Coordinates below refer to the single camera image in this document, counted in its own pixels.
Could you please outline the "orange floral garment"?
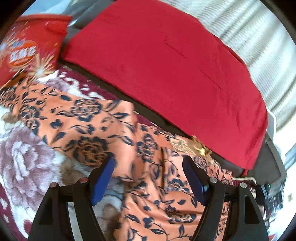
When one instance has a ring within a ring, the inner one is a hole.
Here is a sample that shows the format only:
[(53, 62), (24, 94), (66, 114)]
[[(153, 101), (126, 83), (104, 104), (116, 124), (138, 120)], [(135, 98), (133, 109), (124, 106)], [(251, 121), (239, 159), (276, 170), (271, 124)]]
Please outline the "orange floral garment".
[(232, 184), (232, 173), (202, 143), (138, 124), (130, 102), (81, 98), (21, 73), (1, 88), (1, 105), (52, 151), (92, 169), (115, 159), (113, 176), (132, 184), (117, 240), (190, 239), (204, 209), (182, 169), (186, 155), (209, 176)]

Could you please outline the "dark grey storage box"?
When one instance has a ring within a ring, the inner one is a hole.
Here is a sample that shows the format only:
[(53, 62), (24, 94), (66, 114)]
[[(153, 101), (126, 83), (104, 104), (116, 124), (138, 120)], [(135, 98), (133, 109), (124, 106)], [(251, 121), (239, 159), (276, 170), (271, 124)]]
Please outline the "dark grey storage box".
[[(161, 115), (143, 106), (141, 103), (127, 96), (111, 84), (108, 84), (75, 64), (65, 60), (60, 60), (60, 63), (82, 75), (89, 83), (93, 83), (97, 87), (96, 92), (106, 99), (121, 99), (133, 103), (135, 111), (139, 113), (139, 123), (149, 126), (158, 126), (167, 132), (175, 133), (182, 137), (189, 137), (188, 134), (170, 123)], [(284, 168), (285, 166), (282, 163), (280, 154), (275, 145), (270, 137), (266, 136), (263, 139), (255, 166), (252, 170), (248, 171), (247, 176), (254, 177), (259, 184), (274, 184), (276, 180), (281, 178), (280, 169)]]

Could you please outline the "red printed bucket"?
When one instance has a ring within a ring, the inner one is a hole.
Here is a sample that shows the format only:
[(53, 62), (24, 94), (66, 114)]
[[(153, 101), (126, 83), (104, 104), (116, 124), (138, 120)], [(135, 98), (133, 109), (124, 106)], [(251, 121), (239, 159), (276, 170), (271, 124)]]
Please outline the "red printed bucket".
[(1, 42), (1, 86), (22, 69), (35, 79), (55, 72), (71, 19), (61, 14), (20, 16)]

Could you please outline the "beige striped curtain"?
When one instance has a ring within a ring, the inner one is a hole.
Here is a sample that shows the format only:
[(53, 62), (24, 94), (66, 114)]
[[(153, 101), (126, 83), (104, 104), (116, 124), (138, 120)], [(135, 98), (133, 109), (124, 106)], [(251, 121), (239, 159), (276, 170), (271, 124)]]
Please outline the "beige striped curtain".
[(197, 18), (247, 64), (276, 133), (295, 130), (295, 44), (261, 1), (166, 1)]

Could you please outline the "red folded cloth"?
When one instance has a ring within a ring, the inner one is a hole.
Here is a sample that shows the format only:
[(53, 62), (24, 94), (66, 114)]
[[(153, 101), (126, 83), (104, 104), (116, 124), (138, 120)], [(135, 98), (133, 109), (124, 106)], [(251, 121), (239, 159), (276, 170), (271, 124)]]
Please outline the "red folded cloth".
[(115, 1), (61, 58), (234, 165), (254, 167), (267, 128), (265, 103), (241, 58), (193, 16), (161, 1)]

